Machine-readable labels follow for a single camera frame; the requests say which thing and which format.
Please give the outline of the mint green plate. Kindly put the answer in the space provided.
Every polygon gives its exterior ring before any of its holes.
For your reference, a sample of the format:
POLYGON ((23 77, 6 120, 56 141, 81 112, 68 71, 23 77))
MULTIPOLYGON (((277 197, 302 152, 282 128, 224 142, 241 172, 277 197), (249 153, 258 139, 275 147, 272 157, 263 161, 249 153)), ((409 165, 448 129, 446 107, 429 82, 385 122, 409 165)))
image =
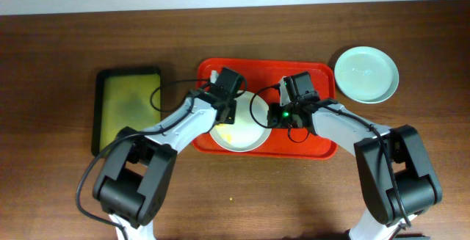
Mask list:
POLYGON ((336 60, 333 72, 338 88, 359 103, 375 104, 388 100, 400 82, 394 60, 369 46, 347 49, 336 60))

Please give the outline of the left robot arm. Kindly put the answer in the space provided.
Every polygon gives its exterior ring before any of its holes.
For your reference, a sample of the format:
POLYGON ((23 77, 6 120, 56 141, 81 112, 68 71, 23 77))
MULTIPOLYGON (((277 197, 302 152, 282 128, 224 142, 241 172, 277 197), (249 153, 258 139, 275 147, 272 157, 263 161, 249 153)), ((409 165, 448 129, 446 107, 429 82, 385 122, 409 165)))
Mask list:
POLYGON ((93 197, 116 228, 119 239, 152 239, 151 222, 165 200, 177 155, 194 139, 221 123, 234 123, 236 98, 246 79, 223 68, 214 81, 204 79, 181 105, 155 126, 125 127, 97 156, 104 165, 93 197))

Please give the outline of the white plate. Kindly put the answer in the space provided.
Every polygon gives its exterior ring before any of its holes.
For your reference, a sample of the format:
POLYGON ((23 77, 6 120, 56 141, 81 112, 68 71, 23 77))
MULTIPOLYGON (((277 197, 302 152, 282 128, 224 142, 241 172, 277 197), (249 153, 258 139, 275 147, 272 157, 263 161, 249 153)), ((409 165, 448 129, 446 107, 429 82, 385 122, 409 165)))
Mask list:
POLYGON ((259 96, 251 101, 254 94, 245 92, 236 98, 236 114, 234 124, 224 127, 213 127, 209 132, 212 139, 222 148, 245 153, 260 147, 271 134, 270 128, 257 124, 251 115, 262 125, 267 125, 268 104, 259 96))

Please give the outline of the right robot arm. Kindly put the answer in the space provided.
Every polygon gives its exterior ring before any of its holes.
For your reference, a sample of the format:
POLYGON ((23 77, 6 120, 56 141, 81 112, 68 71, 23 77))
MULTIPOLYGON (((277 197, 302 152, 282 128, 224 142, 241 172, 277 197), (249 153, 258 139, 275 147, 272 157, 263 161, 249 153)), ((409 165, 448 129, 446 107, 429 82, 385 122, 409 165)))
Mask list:
POLYGON ((307 72, 284 76, 272 87, 280 100, 269 107, 269 128, 304 128, 355 157, 366 210, 346 239, 392 239, 442 201, 440 182, 414 127, 376 124, 332 98, 320 99, 307 72))

